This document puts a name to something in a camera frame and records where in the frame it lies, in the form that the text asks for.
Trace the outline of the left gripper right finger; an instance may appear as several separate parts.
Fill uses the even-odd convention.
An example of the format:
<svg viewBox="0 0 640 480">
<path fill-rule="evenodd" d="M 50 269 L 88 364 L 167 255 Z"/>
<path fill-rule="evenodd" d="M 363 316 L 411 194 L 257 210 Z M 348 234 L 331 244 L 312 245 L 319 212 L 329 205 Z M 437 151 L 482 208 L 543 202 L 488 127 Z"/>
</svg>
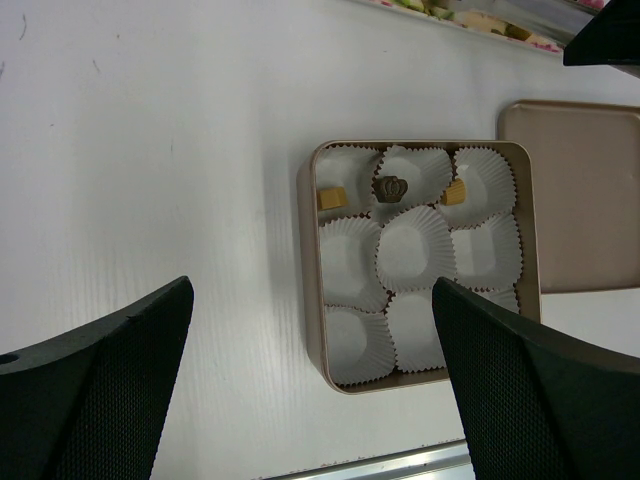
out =
<svg viewBox="0 0 640 480">
<path fill-rule="evenodd" d="M 476 478 L 638 478 L 638 358 L 444 277 L 432 310 Z"/>
</svg>

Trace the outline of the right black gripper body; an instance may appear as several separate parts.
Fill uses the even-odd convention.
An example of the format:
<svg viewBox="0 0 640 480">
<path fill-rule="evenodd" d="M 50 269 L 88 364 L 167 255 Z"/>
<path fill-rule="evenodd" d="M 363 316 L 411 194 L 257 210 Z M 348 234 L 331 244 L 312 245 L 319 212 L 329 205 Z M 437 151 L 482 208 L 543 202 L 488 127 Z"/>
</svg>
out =
<svg viewBox="0 0 640 480">
<path fill-rule="evenodd" d="M 639 74 L 639 1 L 610 1 L 564 48 L 564 66 L 608 65 Z"/>
</svg>

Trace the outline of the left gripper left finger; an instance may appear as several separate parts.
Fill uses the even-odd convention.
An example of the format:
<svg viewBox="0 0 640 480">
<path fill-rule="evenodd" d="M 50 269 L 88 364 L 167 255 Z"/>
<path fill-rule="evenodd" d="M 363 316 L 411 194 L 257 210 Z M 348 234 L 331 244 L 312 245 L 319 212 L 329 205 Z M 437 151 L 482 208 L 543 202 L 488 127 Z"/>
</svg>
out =
<svg viewBox="0 0 640 480">
<path fill-rule="evenodd" d="M 148 479 L 192 318 L 180 277 L 1 357 L 4 479 Z"/>
</svg>

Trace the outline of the yellow round chocolate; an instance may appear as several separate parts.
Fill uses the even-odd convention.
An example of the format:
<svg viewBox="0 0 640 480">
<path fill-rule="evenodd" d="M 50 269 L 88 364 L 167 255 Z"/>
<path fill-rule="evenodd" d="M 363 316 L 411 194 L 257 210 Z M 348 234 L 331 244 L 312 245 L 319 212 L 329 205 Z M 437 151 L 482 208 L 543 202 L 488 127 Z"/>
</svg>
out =
<svg viewBox="0 0 640 480">
<path fill-rule="evenodd" d="M 440 202 L 444 206 L 454 206 L 464 203 L 465 200 L 466 185 L 462 179 L 456 179 L 444 191 Z"/>
</svg>

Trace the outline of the dark crown chocolate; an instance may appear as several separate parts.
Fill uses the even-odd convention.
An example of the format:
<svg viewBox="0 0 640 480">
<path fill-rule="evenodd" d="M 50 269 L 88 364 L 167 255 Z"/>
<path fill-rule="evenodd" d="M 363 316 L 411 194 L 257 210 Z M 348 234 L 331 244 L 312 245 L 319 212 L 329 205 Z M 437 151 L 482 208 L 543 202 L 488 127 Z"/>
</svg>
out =
<svg viewBox="0 0 640 480">
<path fill-rule="evenodd" d="M 399 203 L 408 191 L 408 182 L 396 176 L 384 176 L 373 181 L 373 193 L 381 204 Z"/>
</svg>

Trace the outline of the yellow square chocolate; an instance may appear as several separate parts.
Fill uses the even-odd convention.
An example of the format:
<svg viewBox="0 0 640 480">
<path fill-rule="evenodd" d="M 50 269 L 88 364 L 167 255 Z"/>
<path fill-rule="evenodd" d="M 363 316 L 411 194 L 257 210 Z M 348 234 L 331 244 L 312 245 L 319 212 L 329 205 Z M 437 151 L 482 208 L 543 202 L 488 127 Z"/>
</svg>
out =
<svg viewBox="0 0 640 480">
<path fill-rule="evenodd" d="M 319 211 L 327 211 L 346 207 L 349 204 L 344 187 L 331 187 L 317 191 Z"/>
</svg>

